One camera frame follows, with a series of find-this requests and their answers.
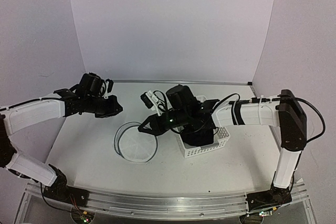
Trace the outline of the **white mesh laundry bag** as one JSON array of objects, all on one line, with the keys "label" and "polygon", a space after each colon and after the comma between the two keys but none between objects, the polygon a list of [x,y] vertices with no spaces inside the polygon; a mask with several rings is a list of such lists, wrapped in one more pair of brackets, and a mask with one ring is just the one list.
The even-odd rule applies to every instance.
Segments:
[{"label": "white mesh laundry bag", "polygon": [[147,163],[157,153],[157,138],[138,131],[139,122],[121,125],[113,139],[115,152],[123,159],[133,163]]}]

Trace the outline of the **black bra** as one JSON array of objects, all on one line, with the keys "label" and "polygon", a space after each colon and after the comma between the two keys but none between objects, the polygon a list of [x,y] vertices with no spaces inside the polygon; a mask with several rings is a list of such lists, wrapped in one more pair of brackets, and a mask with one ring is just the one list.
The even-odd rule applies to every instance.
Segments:
[{"label": "black bra", "polygon": [[202,129],[193,132],[192,129],[184,128],[180,133],[182,141],[189,146],[205,146],[214,143],[214,130]]}]

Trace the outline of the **white plastic basket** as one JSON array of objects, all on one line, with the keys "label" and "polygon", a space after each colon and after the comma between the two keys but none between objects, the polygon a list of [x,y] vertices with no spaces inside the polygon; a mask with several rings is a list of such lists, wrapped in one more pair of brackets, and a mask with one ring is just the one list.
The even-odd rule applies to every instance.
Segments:
[{"label": "white plastic basket", "polygon": [[201,109],[199,110],[199,115],[202,115],[205,119],[205,127],[203,129],[213,129],[214,130],[214,143],[205,146],[189,146],[185,144],[180,136],[181,131],[184,127],[177,127],[178,136],[177,142],[179,144],[180,150],[185,158],[201,155],[208,153],[210,151],[214,151],[221,147],[224,147],[226,142],[230,138],[230,134],[224,127],[216,126],[212,119],[212,109],[219,102],[218,99],[208,100],[205,96],[199,95],[195,96],[197,100],[201,103]]}]

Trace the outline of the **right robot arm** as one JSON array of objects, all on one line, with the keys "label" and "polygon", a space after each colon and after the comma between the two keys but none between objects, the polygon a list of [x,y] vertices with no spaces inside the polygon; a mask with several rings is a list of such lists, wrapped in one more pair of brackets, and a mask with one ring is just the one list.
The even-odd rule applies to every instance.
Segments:
[{"label": "right robot arm", "polygon": [[138,131],[161,136],[168,131],[183,143],[206,147],[214,143],[215,133],[228,126],[268,126],[280,132],[280,155],[270,188],[246,196],[249,212],[280,207],[292,201],[295,171],[301,154],[313,137],[307,136],[307,115],[303,109],[310,103],[283,89],[279,95],[242,99],[232,93],[222,99],[201,101],[186,85],[177,85],[161,97],[147,91],[140,98],[154,113]]}]

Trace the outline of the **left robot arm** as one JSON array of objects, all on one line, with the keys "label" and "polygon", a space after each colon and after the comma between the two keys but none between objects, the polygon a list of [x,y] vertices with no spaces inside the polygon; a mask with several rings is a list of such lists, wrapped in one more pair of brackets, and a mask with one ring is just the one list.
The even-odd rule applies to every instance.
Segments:
[{"label": "left robot arm", "polygon": [[112,89],[111,79],[90,72],[71,88],[1,106],[1,168],[38,183],[46,199],[85,206],[89,192],[73,186],[46,158],[65,118],[92,114],[104,119],[122,112]]}]

